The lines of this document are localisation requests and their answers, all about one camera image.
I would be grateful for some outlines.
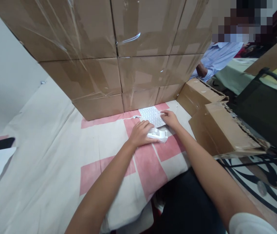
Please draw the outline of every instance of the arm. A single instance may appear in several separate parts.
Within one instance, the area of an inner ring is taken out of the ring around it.
[[[202,62],[200,62],[197,67],[196,67],[196,70],[197,70],[197,74],[201,77],[205,77],[208,73],[208,70],[204,67],[204,65],[202,64]]]
[[[65,234],[96,233],[100,231],[103,219],[114,201],[125,172],[137,147],[157,139],[147,138],[154,127],[149,121],[137,123],[120,151],[95,181],[74,213]]]
[[[180,125],[176,115],[168,110],[162,113],[163,121],[176,132],[184,145],[190,164],[201,186],[216,206],[226,229],[228,230],[229,221],[236,213],[246,212],[264,219],[234,179]]]

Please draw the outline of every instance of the white shirt sleeve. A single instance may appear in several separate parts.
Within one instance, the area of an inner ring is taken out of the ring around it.
[[[229,221],[229,234],[277,234],[264,219],[249,213],[237,213]]]

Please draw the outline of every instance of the white wall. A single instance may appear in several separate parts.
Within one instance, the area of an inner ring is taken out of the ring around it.
[[[47,77],[0,19],[0,134]]]

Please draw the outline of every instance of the hand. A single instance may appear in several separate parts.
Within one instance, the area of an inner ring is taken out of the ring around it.
[[[161,116],[162,120],[169,125],[174,131],[176,128],[180,127],[181,124],[178,122],[176,115],[174,112],[169,110],[163,110],[160,113],[163,113]]]
[[[152,139],[147,137],[147,133],[149,130],[155,127],[153,124],[151,124],[148,120],[141,121],[137,123],[133,130],[132,133],[129,137],[129,142],[135,147],[139,147],[145,144],[153,143],[153,142],[159,142],[158,139]]]

